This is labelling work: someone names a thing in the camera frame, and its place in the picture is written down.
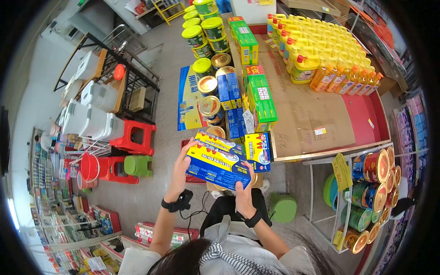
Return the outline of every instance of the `price tag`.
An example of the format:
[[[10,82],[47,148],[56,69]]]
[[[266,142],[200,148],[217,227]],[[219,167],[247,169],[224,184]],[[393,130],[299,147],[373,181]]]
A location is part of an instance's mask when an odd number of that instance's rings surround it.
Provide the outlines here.
[[[344,156],[338,153],[331,164],[337,181],[337,190],[342,191],[352,186],[353,181],[350,176],[350,167],[345,163]]]

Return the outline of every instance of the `gray tiled floor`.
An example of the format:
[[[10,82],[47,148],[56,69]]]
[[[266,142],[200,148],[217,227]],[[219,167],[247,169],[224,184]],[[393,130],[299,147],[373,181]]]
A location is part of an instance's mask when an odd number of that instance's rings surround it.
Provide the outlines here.
[[[193,136],[197,130],[176,130],[176,106],[178,100],[178,86],[180,68],[192,64],[195,59],[191,49],[181,37],[183,18],[171,22],[171,26],[162,24],[142,36],[142,40],[149,49],[163,44],[162,51],[155,53],[157,61],[154,70],[162,79],[161,92],[158,98],[156,111],[157,132],[154,135],[154,176],[143,178],[138,185],[124,185],[113,182],[100,181],[99,186],[88,194],[91,204],[101,205],[120,215],[124,235],[134,238],[134,225],[140,221],[154,222],[166,188],[171,178],[172,165],[180,151],[182,139]],[[332,173],[331,165],[314,166],[314,196],[313,220],[334,215],[330,207],[322,200],[322,186],[325,178]],[[293,222],[288,224],[274,223],[273,229],[287,241],[290,247],[297,244],[292,234],[297,231],[310,238],[315,245],[326,252],[331,259],[339,264],[345,274],[353,274],[362,257],[363,252],[353,255],[345,252],[337,255],[330,245],[306,221],[302,215],[309,215],[310,211],[310,171],[308,166],[299,162],[272,163],[272,171],[265,173],[264,178],[271,182],[269,190],[265,193],[267,198],[270,192],[290,192],[297,201],[297,215]],[[202,209],[202,197],[206,191],[204,185],[188,184],[194,197],[191,201],[191,210],[185,211],[184,216]],[[209,196],[207,209],[213,204],[214,199]],[[192,219],[191,228],[200,228],[205,214],[199,214]],[[321,231],[330,234],[333,229],[334,219],[319,223]],[[179,215],[176,226],[187,227],[188,221]]]

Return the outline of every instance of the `toothpaste box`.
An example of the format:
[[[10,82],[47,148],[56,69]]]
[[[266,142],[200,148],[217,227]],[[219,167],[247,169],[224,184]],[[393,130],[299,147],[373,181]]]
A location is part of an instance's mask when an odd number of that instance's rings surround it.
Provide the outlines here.
[[[200,130],[197,132],[194,139],[206,143],[208,145],[214,146],[215,148],[230,153],[232,155],[237,155],[240,159],[243,160],[246,159],[246,153],[243,151],[242,146],[232,141],[222,139],[216,135]]]
[[[224,152],[209,144],[199,142],[192,146],[187,156],[191,164],[187,173],[202,180],[235,190],[235,183],[241,181],[245,188],[251,181],[249,170],[234,154]]]
[[[242,98],[240,88],[238,87],[237,75],[235,73],[227,74],[227,85],[229,88],[229,98],[231,99],[232,109],[242,107]]]
[[[246,135],[246,124],[243,117],[243,108],[237,108],[237,118],[238,118],[238,133],[240,134],[240,139],[242,144],[245,144]]]
[[[232,106],[226,75],[220,75],[217,77],[217,89],[219,91],[220,104],[223,106],[223,109],[226,111],[236,108]]]
[[[238,126],[237,109],[227,110],[225,115],[226,137],[237,144],[242,144]]]
[[[253,166],[255,173],[271,170],[269,134],[257,133],[245,136],[246,159]]]

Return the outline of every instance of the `label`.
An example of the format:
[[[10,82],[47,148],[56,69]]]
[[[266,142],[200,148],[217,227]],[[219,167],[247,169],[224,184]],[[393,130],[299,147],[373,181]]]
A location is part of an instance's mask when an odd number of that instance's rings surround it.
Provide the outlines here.
[[[345,158],[341,153],[338,153],[332,161],[334,176],[337,181],[337,190],[342,191],[353,185],[350,175],[350,168],[345,163]]]
[[[324,127],[323,128],[315,129],[315,136],[322,135],[322,134],[325,134],[325,133],[327,133],[327,131],[326,131],[326,129]]]

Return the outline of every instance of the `green box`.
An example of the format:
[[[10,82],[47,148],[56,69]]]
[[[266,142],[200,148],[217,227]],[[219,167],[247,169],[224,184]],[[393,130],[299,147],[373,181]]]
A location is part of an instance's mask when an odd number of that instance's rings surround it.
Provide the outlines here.
[[[255,120],[255,131],[270,131],[278,118],[263,67],[246,66],[243,71],[249,108]]]

